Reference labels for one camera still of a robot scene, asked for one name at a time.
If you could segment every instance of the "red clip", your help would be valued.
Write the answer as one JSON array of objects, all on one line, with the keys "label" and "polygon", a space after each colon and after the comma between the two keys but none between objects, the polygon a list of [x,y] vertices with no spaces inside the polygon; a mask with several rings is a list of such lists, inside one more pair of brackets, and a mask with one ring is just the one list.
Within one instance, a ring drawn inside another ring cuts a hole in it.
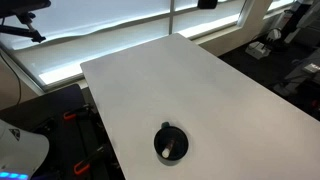
[{"label": "red clip", "polygon": [[71,119],[74,119],[76,118],[76,114],[70,114],[70,112],[66,112],[63,114],[63,119],[66,120],[66,121],[69,121]]},{"label": "red clip", "polygon": [[78,164],[74,165],[74,167],[73,167],[73,171],[77,176],[81,175],[82,173],[84,173],[85,171],[87,171],[90,168],[90,164],[87,164],[83,168],[78,169],[78,167],[81,165],[82,162],[83,161],[79,162]]}]

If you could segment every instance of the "table top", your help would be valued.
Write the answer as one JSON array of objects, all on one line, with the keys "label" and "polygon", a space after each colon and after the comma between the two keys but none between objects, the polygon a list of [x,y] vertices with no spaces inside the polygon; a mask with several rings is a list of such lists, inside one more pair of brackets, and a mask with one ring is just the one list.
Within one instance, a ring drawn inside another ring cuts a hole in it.
[{"label": "table top", "polygon": [[[81,65],[127,180],[320,177],[320,123],[181,35]],[[186,156],[157,158],[161,123]]]}]

